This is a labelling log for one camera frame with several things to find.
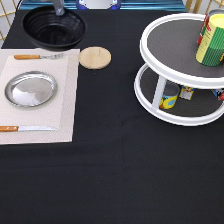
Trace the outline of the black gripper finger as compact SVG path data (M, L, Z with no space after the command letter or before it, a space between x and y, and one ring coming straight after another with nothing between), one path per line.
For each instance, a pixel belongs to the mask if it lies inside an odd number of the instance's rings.
M64 0L52 0L55 13L57 16L62 16L65 13Z

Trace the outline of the blue white robot base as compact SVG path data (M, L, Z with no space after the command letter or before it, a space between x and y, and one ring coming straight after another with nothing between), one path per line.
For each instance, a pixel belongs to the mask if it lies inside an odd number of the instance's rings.
M121 0L76 0L79 9L119 9Z

